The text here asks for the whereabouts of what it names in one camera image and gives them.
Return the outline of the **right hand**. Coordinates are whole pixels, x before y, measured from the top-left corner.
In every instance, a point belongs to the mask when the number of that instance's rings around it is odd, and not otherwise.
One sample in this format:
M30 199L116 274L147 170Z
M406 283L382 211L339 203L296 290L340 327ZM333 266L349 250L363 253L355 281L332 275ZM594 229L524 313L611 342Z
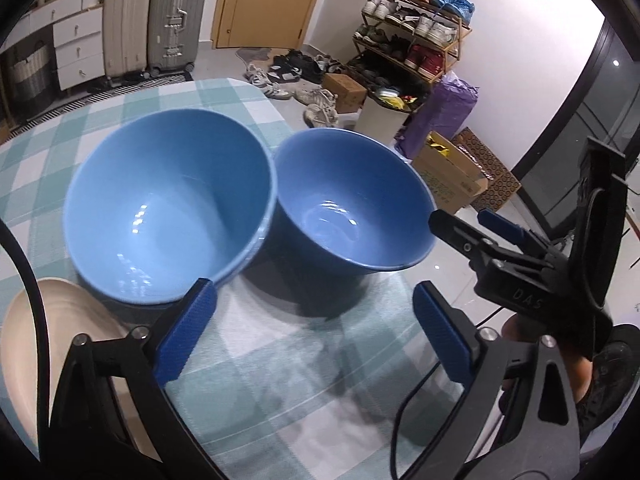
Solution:
M521 342L536 342L547 335L548 330L541 324L524 318L520 314L512 315L502 326L503 338ZM576 403L587 394L592 381L593 362L559 344L570 388Z

